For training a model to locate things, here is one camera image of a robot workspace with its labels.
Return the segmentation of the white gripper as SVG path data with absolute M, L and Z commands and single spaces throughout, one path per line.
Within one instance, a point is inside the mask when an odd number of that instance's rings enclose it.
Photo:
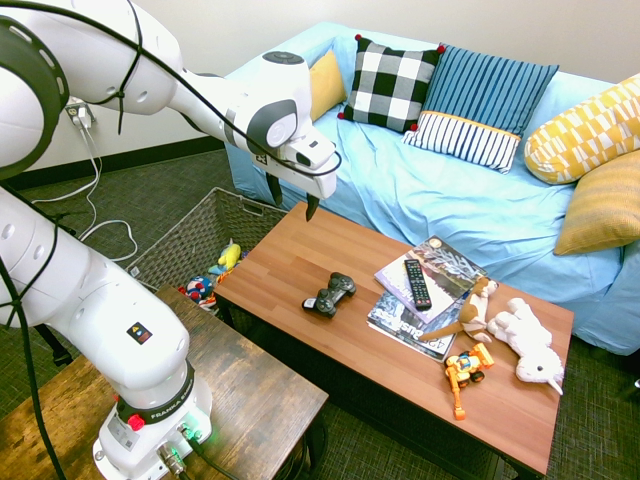
M 301 163 L 277 160 L 269 155 L 255 155 L 254 164 L 266 172 L 267 185 L 276 206 L 280 206 L 283 201 L 281 181 L 286 181 L 307 193 L 305 211 L 307 222 L 316 213 L 320 200 L 328 199 L 336 190 L 337 153 L 315 170 Z

